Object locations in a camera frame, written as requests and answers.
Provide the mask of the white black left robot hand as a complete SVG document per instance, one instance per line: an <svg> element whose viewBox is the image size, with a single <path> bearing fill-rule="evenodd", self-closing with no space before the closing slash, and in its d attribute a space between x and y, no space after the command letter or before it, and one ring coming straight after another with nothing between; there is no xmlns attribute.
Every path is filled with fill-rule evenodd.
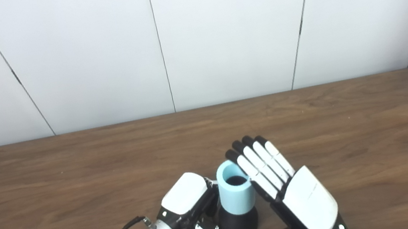
<svg viewBox="0 0 408 229"><path fill-rule="evenodd" d="M214 221L219 197L216 180L184 173L162 199L152 229L222 229Z"/></svg>

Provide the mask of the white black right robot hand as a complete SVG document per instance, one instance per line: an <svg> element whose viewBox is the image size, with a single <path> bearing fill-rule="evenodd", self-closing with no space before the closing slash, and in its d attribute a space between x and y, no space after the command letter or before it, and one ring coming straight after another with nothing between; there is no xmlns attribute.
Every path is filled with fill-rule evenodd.
<svg viewBox="0 0 408 229"><path fill-rule="evenodd" d="M286 224L284 229L348 229L333 195L306 166L294 169L270 140L244 136L225 157Z"/></svg>

